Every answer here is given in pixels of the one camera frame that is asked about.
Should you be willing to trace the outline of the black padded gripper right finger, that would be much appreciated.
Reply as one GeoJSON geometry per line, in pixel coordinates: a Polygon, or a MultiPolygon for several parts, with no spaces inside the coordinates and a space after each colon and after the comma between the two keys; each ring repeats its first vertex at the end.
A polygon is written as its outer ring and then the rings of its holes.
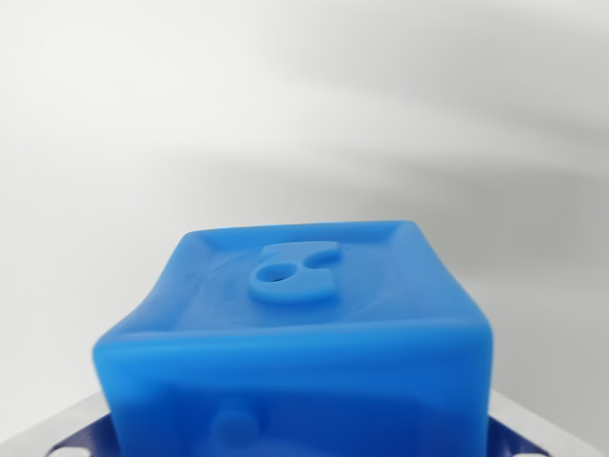
{"type": "Polygon", "coordinates": [[[488,456],[559,456],[564,451],[564,436],[555,426],[494,389],[488,412],[488,456]]]}

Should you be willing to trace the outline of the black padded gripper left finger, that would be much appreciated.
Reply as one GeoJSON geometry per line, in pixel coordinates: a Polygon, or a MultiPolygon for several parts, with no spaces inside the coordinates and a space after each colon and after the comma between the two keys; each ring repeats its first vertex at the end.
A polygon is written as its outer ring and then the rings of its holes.
{"type": "Polygon", "coordinates": [[[46,456],[120,456],[109,408],[94,393],[50,418],[46,456]]]}

